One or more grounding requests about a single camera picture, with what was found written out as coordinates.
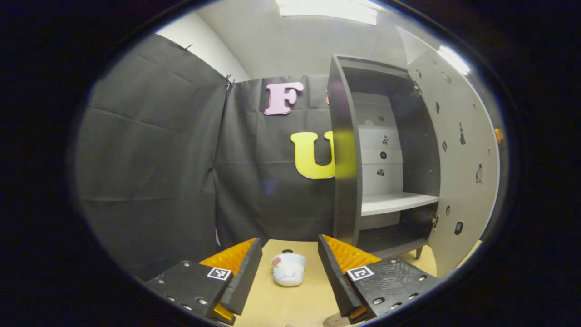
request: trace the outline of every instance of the table surface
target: table surface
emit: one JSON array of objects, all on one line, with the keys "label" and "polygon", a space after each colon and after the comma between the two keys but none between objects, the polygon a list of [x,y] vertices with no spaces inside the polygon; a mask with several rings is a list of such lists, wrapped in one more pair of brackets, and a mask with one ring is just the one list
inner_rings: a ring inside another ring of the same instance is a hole
[{"label": "table surface", "polygon": [[[480,245],[478,242],[471,253]],[[296,287],[280,286],[272,277],[272,258],[291,249],[307,258],[303,283]],[[256,276],[242,315],[236,315],[235,327],[311,327],[323,326],[323,321],[339,312],[331,284],[318,254],[317,242],[269,240],[262,249]],[[425,246],[420,259],[415,250],[402,254],[407,262],[436,276],[432,249]],[[343,326],[349,325],[343,318]]]}]

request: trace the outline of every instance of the ceiling light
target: ceiling light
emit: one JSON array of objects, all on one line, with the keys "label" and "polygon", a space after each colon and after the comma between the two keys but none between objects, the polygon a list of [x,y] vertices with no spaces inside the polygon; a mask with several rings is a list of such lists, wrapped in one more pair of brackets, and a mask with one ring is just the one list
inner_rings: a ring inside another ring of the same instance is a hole
[{"label": "ceiling light", "polygon": [[462,57],[459,56],[456,52],[452,49],[445,47],[443,45],[440,46],[440,50],[438,50],[438,54],[442,56],[449,64],[452,65],[459,73],[462,75],[467,75],[470,72],[470,68],[468,65],[462,60]]},{"label": "ceiling light", "polygon": [[281,16],[328,16],[377,24],[377,11],[351,0],[276,0]]}]

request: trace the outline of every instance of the yellow letter u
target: yellow letter u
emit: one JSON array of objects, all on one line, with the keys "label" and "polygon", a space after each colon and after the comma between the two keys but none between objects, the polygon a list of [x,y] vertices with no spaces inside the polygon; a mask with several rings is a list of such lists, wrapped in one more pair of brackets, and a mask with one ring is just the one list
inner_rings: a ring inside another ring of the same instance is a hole
[{"label": "yellow letter u", "polygon": [[331,163],[327,166],[319,166],[315,162],[315,141],[317,133],[302,131],[290,136],[295,144],[295,166],[301,175],[311,179],[326,179],[335,175],[335,152],[333,150],[333,132],[324,134],[331,143]]}]

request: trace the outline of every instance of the stuffed toy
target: stuffed toy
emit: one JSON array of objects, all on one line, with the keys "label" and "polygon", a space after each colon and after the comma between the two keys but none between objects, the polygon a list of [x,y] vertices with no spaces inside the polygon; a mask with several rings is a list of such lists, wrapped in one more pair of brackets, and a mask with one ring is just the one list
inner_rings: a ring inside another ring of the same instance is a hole
[{"label": "stuffed toy", "polygon": [[283,286],[298,286],[303,283],[304,267],[307,258],[293,253],[292,250],[284,250],[282,254],[272,258],[272,275],[274,281]]}]

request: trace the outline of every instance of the white wall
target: white wall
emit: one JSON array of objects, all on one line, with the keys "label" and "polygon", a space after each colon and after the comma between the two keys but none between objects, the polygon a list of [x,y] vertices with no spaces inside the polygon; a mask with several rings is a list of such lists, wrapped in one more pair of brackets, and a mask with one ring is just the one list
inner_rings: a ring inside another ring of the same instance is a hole
[{"label": "white wall", "polygon": [[222,42],[214,30],[198,16],[191,12],[164,26],[156,32],[182,47],[187,47],[196,56],[212,66],[223,76],[232,74],[230,80],[237,82],[250,80],[246,70]]}]

